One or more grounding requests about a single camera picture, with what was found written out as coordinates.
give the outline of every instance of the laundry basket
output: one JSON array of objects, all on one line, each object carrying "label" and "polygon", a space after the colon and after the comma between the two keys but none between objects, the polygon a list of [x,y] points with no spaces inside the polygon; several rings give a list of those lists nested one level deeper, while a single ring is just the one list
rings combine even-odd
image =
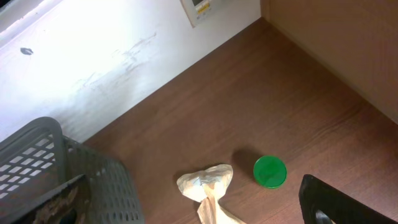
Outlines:
[{"label": "laundry basket", "polygon": [[0,218],[80,174],[90,183],[85,223],[144,223],[128,171],[38,118],[0,142]]}]

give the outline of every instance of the brown laminate floor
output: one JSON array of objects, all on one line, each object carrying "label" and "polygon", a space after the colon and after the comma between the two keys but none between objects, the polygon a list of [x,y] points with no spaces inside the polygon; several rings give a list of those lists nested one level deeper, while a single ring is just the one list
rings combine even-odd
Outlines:
[{"label": "brown laminate floor", "polygon": [[[86,143],[130,170],[146,223],[200,223],[175,181],[219,163],[247,223],[303,223],[304,174],[398,220],[398,126],[262,19]],[[281,188],[253,180],[261,155],[285,162]]]}]

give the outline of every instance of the scuffed wall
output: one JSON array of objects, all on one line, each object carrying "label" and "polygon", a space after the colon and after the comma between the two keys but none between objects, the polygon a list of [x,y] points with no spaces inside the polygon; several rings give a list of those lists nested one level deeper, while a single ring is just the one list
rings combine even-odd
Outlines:
[{"label": "scuffed wall", "polygon": [[259,0],[194,29],[180,1],[63,0],[0,49],[0,139],[51,116],[84,141],[258,18]]}]

